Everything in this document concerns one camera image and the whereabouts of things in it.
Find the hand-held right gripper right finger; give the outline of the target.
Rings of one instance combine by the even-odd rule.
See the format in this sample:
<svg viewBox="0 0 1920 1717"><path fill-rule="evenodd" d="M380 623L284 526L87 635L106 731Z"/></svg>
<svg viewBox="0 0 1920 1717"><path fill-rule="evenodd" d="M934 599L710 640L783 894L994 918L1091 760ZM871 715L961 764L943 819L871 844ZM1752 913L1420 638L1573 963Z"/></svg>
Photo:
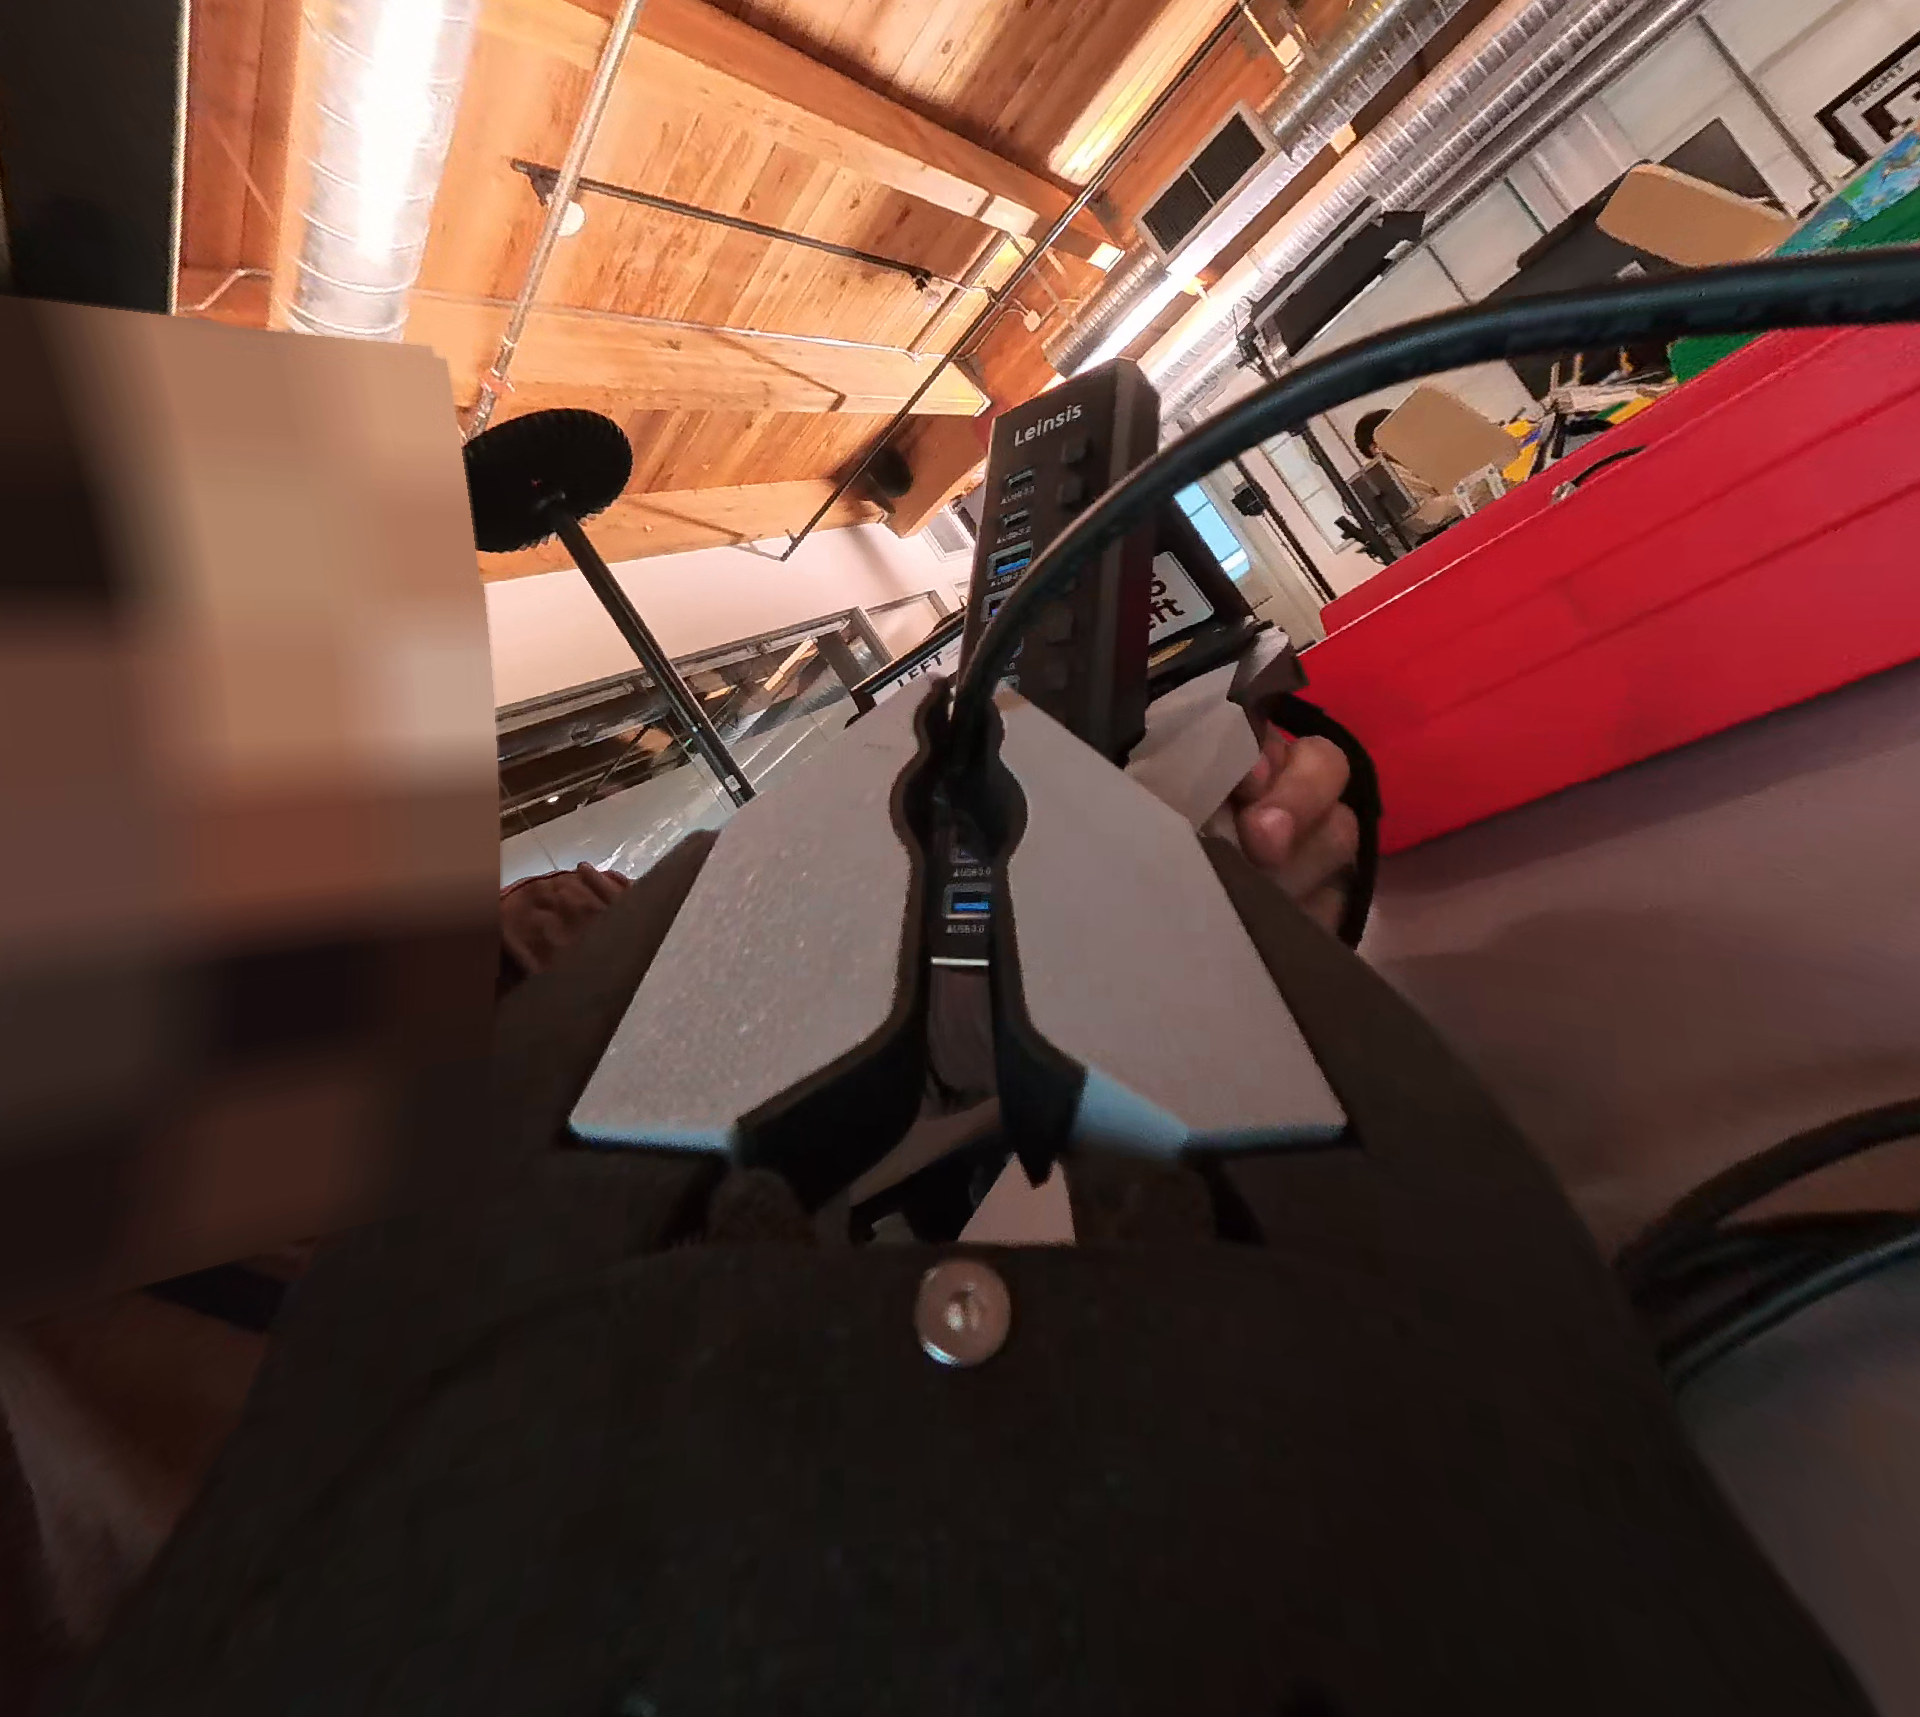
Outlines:
<svg viewBox="0 0 1920 1717"><path fill-rule="evenodd" d="M1349 1128L1205 832L1029 700L999 700L1001 1117L1031 1182L1068 1154L1211 1159Z"/></svg>

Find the black floor lamp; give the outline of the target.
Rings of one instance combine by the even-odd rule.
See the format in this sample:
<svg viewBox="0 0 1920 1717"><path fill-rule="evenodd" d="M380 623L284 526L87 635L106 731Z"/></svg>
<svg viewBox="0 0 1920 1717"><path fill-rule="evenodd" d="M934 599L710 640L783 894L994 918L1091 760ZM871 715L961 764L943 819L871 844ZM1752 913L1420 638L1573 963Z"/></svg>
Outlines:
<svg viewBox="0 0 1920 1717"><path fill-rule="evenodd" d="M587 535L587 521L623 496L634 466L621 425L588 408L545 408L477 431L461 455L478 553L514 555L561 543L634 650L682 741L735 807L753 801L750 776Z"/></svg>

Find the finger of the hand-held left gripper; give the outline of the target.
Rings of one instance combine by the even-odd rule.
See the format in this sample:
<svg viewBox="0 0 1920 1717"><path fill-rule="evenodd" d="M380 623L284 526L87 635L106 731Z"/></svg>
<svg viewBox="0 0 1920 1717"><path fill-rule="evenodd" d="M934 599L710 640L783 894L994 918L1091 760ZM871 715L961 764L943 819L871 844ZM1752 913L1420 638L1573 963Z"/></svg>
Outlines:
<svg viewBox="0 0 1920 1717"><path fill-rule="evenodd" d="M1203 832L1255 768L1255 729L1232 683L1185 683L1148 703L1125 771Z"/></svg>

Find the black usb hub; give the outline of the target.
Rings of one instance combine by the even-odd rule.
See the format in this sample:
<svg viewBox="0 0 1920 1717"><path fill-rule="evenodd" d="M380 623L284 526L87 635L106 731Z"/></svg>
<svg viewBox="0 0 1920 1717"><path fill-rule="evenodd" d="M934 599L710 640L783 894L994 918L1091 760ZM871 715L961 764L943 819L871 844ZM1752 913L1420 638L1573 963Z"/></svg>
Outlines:
<svg viewBox="0 0 1920 1717"><path fill-rule="evenodd" d="M1006 601L1097 501L1156 451L1158 397L1131 360L996 416L972 560L971 660ZM1154 518L1074 572L1051 572L994 676L1109 760L1123 764L1145 736L1148 586ZM931 870L926 958L945 979L983 980L994 953L999 836L981 793L955 793L955 758L933 760L925 855Z"/></svg>

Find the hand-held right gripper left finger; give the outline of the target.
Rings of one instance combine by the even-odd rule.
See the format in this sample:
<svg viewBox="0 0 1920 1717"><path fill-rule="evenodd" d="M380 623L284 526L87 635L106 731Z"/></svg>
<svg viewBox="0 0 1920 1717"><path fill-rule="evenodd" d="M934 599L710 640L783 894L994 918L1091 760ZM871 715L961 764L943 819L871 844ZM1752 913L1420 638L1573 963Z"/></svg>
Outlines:
<svg viewBox="0 0 1920 1717"><path fill-rule="evenodd" d="M926 1081L934 741L922 678L718 832L569 1130L779 1175L809 1209L914 1127Z"/></svg>

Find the smooth silver air duct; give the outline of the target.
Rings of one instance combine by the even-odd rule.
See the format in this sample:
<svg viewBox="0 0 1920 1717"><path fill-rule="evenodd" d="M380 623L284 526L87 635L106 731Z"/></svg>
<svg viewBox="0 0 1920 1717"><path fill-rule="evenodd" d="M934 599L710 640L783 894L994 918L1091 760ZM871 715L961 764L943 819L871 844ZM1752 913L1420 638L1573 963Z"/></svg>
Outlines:
<svg viewBox="0 0 1920 1717"><path fill-rule="evenodd" d="M300 0L269 325L397 340L484 0Z"/></svg>

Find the black softbox light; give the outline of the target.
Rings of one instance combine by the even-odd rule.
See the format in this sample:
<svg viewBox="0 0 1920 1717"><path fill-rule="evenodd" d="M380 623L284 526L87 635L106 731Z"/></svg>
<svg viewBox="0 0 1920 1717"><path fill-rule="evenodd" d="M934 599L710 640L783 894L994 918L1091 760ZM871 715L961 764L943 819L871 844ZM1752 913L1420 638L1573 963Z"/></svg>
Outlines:
<svg viewBox="0 0 1920 1717"><path fill-rule="evenodd" d="M1324 245L1252 305L1244 354L1298 357L1356 297L1369 291L1427 228L1427 212L1386 211Z"/></svg>

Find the red plastic bin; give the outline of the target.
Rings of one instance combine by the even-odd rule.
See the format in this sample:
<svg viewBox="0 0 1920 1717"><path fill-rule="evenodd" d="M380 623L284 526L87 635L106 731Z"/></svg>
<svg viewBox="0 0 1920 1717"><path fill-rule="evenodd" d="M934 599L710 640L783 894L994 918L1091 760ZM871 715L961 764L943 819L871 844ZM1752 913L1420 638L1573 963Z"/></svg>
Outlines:
<svg viewBox="0 0 1920 1717"><path fill-rule="evenodd" d="M1750 342L1323 629L1386 856L1917 660L1917 325Z"/></svg>

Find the person's left hand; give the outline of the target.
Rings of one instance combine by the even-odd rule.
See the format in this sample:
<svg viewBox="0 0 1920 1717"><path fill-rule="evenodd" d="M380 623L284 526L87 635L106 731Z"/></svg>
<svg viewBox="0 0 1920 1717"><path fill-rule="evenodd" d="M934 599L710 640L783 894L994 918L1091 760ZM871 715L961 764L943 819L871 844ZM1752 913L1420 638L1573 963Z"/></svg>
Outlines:
<svg viewBox="0 0 1920 1717"><path fill-rule="evenodd" d="M1321 736L1277 726L1231 801L1246 859L1324 930L1339 933L1361 861L1361 822L1344 801L1350 760Z"/></svg>

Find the white vent grille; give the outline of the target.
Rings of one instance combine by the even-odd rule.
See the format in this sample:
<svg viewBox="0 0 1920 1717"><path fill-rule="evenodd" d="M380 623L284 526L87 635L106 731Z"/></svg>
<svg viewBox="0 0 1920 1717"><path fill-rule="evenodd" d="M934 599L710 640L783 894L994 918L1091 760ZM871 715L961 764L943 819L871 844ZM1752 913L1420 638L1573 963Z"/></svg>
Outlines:
<svg viewBox="0 0 1920 1717"><path fill-rule="evenodd" d="M1259 115L1232 106L1196 154L1138 216L1138 231L1168 264L1275 154Z"/></svg>

